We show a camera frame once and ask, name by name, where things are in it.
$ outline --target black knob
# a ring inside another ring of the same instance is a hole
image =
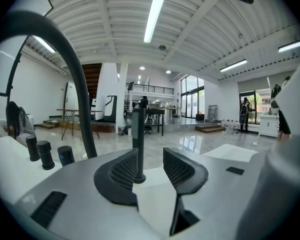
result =
[[[39,152],[39,156],[42,162],[42,168],[45,170],[50,170],[55,167],[55,163],[52,160],[50,153],[51,145],[50,142],[46,140],[41,140],[36,144]]]
[[[62,167],[74,163],[74,154],[72,153],[72,148],[70,146],[61,146],[58,148],[58,155]]]
[[[25,138],[26,145],[28,147],[30,161],[38,161],[40,159],[38,149],[37,149],[37,138],[36,136],[28,136]]]

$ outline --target white cabinet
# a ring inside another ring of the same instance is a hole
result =
[[[279,130],[279,116],[260,115],[259,136],[266,135],[277,137]]]

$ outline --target ceiling light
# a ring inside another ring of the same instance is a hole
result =
[[[292,42],[278,48],[279,53],[300,47],[300,41]]]
[[[143,42],[151,43],[155,31],[157,20],[165,0],[152,0],[148,21],[146,23]]]
[[[247,62],[248,62],[248,61],[247,61],[246,59],[241,60],[241,61],[236,62],[236,63],[234,63],[234,64],[232,64],[232,65],[230,65],[230,66],[226,66],[226,67],[220,69],[220,72],[224,72],[224,71],[233,69],[233,68],[238,67],[238,66],[240,66],[240,65],[246,64]]]
[[[38,40],[45,48],[48,49],[49,52],[55,54],[56,51],[54,49],[51,48],[51,46],[49,44],[47,44],[42,38],[38,37],[38,36],[35,36],[33,35],[33,37]]]

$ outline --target glass door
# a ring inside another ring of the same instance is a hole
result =
[[[191,112],[192,112],[192,95],[186,96],[186,118],[191,118]]]
[[[198,114],[198,93],[192,94],[192,118],[196,118],[196,115]]]

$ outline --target black cylinder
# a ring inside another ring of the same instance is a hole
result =
[[[40,159],[37,149],[37,138],[36,136],[28,136],[25,138],[26,146],[28,147],[30,161],[38,161]]]
[[[52,160],[52,156],[50,153],[50,142],[41,140],[36,144],[36,146],[38,147],[39,156],[42,162],[42,168],[45,170],[50,170],[55,167],[55,163]]]
[[[58,155],[62,167],[75,162],[74,154],[72,153],[72,148],[70,146],[60,146],[58,148]]]
[[[136,184],[143,183],[146,180],[144,175],[145,113],[144,108],[133,109],[132,148],[138,148],[138,171],[134,178]]]

